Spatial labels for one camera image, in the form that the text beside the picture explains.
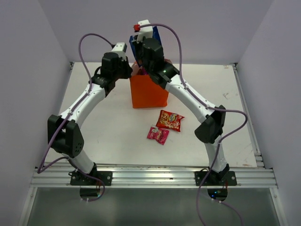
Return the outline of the blue Burts chips bag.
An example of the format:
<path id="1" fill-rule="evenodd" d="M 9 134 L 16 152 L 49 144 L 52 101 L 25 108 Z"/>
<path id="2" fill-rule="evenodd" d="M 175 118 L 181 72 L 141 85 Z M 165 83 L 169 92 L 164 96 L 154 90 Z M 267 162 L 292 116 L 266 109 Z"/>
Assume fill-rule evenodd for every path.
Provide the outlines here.
<path id="1" fill-rule="evenodd" d="M 140 43 L 137 43 L 136 40 L 136 35 L 132 35 L 129 38 L 129 44 L 133 53 L 133 56 L 135 58 L 136 63 L 138 64 L 139 67 L 142 66 L 142 58 L 143 58 L 143 43 L 144 40 Z M 158 28 L 156 26 L 153 26 L 153 37 L 152 39 L 155 39 L 158 41 L 158 43 L 161 45 L 161 38 L 158 32 Z"/>

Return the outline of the purple candy bag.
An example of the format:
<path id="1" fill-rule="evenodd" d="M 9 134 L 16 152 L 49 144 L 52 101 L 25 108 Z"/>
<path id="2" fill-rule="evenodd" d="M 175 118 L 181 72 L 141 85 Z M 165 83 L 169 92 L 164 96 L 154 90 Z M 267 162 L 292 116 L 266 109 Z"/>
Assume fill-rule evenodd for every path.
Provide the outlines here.
<path id="1" fill-rule="evenodd" d="M 140 75 L 148 75 L 148 73 L 144 68 L 141 68 L 140 69 Z"/>

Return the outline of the orange paper bag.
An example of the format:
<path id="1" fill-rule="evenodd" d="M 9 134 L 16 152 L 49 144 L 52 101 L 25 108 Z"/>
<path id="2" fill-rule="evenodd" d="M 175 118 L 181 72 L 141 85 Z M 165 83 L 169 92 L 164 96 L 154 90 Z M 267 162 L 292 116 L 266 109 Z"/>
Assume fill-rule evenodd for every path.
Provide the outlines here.
<path id="1" fill-rule="evenodd" d="M 149 75 L 140 75 L 140 69 L 141 67 L 134 62 L 130 78 L 132 107 L 135 109 L 166 107 L 168 92 L 155 84 Z"/>

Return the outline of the red mixed snack packet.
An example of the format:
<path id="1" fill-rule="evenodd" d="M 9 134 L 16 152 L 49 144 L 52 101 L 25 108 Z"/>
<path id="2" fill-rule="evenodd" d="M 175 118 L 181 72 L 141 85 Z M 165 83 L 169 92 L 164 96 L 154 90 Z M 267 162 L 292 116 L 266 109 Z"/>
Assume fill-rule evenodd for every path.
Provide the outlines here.
<path id="1" fill-rule="evenodd" d="M 176 132 L 180 132 L 181 120 L 183 120 L 184 118 L 185 118 L 184 116 L 181 116 L 177 113 L 161 110 L 158 121 L 156 123 L 156 127 L 163 128 L 163 129 L 171 129 Z"/>

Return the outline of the pink candy packet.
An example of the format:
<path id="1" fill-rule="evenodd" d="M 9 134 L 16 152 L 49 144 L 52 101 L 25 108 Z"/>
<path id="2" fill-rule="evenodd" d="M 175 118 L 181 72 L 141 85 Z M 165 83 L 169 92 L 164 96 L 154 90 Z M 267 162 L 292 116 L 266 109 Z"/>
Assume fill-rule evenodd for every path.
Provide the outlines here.
<path id="1" fill-rule="evenodd" d="M 147 139 L 156 140 L 159 144 L 164 145 L 169 135 L 169 130 L 152 125 L 147 135 Z"/>

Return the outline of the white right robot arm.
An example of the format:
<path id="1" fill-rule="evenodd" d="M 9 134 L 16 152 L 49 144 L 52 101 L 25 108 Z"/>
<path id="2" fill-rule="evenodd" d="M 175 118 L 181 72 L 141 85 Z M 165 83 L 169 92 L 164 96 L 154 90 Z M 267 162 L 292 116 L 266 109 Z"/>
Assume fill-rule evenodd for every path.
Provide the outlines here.
<path id="1" fill-rule="evenodd" d="M 198 94 L 180 77 L 179 70 L 164 59 L 163 47 L 155 38 L 131 41 L 137 63 L 142 66 L 153 83 L 178 98 L 197 118 L 200 125 L 195 129 L 196 137 L 205 144 L 209 159 L 210 181 L 220 185 L 229 171 L 222 145 L 225 121 L 224 106 L 216 107 Z"/>

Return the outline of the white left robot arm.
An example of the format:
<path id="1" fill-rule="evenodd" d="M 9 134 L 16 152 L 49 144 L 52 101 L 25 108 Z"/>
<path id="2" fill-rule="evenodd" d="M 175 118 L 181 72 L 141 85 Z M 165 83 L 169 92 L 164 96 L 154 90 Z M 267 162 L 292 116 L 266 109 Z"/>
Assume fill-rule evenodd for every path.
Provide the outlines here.
<path id="1" fill-rule="evenodd" d="M 59 116 L 48 119 L 48 145 L 76 169 L 82 171 L 81 179 L 87 185 L 94 184 L 98 174 L 95 164 L 84 152 L 84 138 L 81 126 L 99 102 L 115 88 L 119 79 L 129 79 L 132 69 L 122 51 L 112 50 L 102 57 L 101 66 L 95 71 L 91 81 L 80 97 Z"/>

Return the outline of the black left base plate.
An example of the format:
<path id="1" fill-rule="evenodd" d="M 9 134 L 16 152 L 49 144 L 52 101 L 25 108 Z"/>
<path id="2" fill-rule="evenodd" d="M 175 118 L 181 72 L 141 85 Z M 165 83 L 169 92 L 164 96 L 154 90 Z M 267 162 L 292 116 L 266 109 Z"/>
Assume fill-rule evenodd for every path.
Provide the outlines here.
<path id="1" fill-rule="evenodd" d="M 72 186 L 110 186 L 113 179 L 112 171 L 96 171 L 92 175 L 84 175 L 79 171 L 69 172 Z"/>

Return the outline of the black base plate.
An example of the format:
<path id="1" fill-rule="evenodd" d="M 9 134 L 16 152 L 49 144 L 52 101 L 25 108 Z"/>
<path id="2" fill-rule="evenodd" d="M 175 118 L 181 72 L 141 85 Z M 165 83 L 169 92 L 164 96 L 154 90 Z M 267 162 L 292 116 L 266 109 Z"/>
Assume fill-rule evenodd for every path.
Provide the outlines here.
<path id="1" fill-rule="evenodd" d="M 213 171 L 206 177 L 208 171 L 194 171 L 196 186 L 237 186 L 236 174 L 228 171 L 224 176 L 219 177 Z"/>
<path id="2" fill-rule="evenodd" d="M 79 171 L 69 172 L 72 186 L 110 186 L 113 179 L 112 171 L 96 171 L 92 175 L 84 175 Z"/>

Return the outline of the aluminium mounting rail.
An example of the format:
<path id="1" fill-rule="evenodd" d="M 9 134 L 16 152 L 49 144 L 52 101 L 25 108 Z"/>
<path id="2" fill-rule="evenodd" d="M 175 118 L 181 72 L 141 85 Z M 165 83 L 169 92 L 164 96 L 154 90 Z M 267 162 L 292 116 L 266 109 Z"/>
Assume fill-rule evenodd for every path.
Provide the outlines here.
<path id="1" fill-rule="evenodd" d="M 109 188 L 197 188 L 201 180 L 198 172 L 203 168 L 184 166 L 134 166 L 98 165 L 106 174 Z M 34 172 L 31 187 L 71 187 L 73 167 L 55 164 L 45 172 Z M 224 188 L 276 188 L 274 171 L 265 168 L 233 168 L 223 178 L 219 187 Z"/>

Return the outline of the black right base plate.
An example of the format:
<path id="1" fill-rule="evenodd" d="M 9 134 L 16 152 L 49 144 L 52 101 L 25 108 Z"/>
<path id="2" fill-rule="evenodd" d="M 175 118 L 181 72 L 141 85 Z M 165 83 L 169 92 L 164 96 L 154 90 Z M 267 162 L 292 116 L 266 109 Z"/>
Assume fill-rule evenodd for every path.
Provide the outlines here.
<path id="1" fill-rule="evenodd" d="M 213 171 L 206 177 L 208 171 L 194 171 L 196 186 L 237 186 L 236 174 L 228 171 L 224 176 L 219 177 Z"/>

